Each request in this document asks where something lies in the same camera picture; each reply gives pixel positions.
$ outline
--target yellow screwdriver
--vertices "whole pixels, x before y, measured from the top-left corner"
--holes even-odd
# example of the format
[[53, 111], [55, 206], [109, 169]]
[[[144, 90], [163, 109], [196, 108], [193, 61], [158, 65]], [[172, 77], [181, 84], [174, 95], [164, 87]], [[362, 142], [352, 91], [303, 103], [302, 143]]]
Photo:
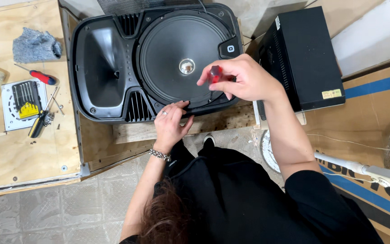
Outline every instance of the yellow screwdriver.
[[30, 132], [28, 133], [29, 137], [36, 138], [37, 136], [40, 135], [40, 132], [42, 131], [43, 126], [45, 125], [46, 116], [49, 114], [49, 111], [47, 110], [49, 103], [51, 102], [52, 98], [54, 97], [54, 94], [57, 91], [57, 88], [58, 87], [56, 86], [54, 92], [52, 92], [51, 98], [49, 98], [49, 101], [46, 104], [45, 109], [40, 110], [39, 116], [37, 117], [37, 119], [35, 119], [34, 124], [32, 125]]

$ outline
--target silver bracelet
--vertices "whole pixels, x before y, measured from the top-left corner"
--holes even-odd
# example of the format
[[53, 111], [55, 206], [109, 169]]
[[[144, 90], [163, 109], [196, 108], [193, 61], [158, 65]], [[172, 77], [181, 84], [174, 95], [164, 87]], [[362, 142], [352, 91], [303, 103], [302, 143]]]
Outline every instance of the silver bracelet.
[[165, 153], [161, 153], [159, 151], [156, 151], [153, 148], [150, 149], [150, 151], [148, 153], [153, 155], [153, 156], [155, 156], [156, 158], [163, 159], [166, 162], [171, 162], [171, 154], [170, 155], [166, 155]]

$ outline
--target blue stripe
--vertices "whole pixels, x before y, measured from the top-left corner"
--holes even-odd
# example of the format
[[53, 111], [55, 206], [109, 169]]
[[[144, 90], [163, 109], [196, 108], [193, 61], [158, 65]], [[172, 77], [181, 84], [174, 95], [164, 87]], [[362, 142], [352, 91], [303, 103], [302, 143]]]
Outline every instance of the blue stripe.
[[382, 92], [390, 90], [390, 77], [374, 81], [368, 84], [356, 86], [345, 90], [345, 98], [353, 98], [357, 96], [364, 96], [371, 93]]
[[[320, 165], [320, 168], [323, 172], [326, 173], [334, 173], [327, 168]], [[343, 188], [344, 190], [355, 194], [356, 196], [361, 197], [362, 199], [367, 200], [368, 202], [371, 202], [372, 204], [379, 206], [380, 208], [388, 211], [390, 213], [390, 201], [387, 200], [384, 197], [381, 197], [377, 195], [376, 193], [350, 181], [345, 179], [342, 176], [335, 176], [335, 175], [326, 175], [325, 176], [330, 180], [331, 183]]]

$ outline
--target hand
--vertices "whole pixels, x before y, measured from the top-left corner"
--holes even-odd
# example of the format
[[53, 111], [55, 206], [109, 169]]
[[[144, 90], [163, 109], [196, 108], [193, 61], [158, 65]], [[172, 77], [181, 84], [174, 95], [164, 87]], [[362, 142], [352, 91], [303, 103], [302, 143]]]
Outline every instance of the hand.
[[183, 108], [187, 105], [189, 105], [189, 101], [168, 104], [156, 116], [154, 125], [156, 126], [157, 140], [153, 146], [154, 150], [169, 154], [172, 147], [183, 136], [186, 136], [194, 121], [192, 115], [184, 126], [180, 125], [181, 116], [186, 114]]
[[[217, 60], [207, 65], [200, 79], [198, 86], [205, 83], [208, 73], [214, 65], [219, 65], [223, 69], [223, 80], [211, 84], [209, 90], [223, 91], [228, 99], [235, 95], [246, 101], [264, 100], [274, 101], [277, 94], [284, 93], [281, 83], [263, 69], [249, 55], [242, 54], [234, 59]], [[230, 76], [236, 77], [236, 82], [228, 81]]]

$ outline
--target screwdriver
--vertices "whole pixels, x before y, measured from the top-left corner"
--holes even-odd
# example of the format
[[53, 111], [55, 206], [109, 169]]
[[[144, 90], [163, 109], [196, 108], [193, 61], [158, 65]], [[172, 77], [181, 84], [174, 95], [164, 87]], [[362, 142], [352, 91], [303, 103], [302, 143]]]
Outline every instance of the screwdriver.
[[56, 86], [54, 92], [52, 92], [51, 98], [49, 98], [49, 101], [46, 104], [45, 109], [40, 110], [39, 116], [35, 119], [34, 124], [32, 125], [30, 132], [28, 133], [29, 137], [37, 138], [37, 136], [40, 135], [40, 132], [42, 131], [43, 126], [45, 125], [46, 115], [49, 114], [49, 111], [47, 111], [49, 103], [51, 102], [52, 98], [54, 97], [54, 94], [57, 91], [57, 88], [58, 87]]
[[55, 81], [54, 78], [52, 78], [49, 75], [43, 74], [42, 72], [39, 72], [37, 70], [29, 70], [27, 68], [24, 68], [24, 67], [18, 65], [18, 64], [14, 64], [14, 65], [16, 65], [16, 66], [18, 66], [18, 67], [20, 67], [20, 68], [30, 72], [30, 75], [32, 77], [35, 77], [35, 78], [39, 79], [41, 82], [43, 82], [45, 84], [53, 86], [53, 85], [55, 85], [57, 83], [57, 81]]

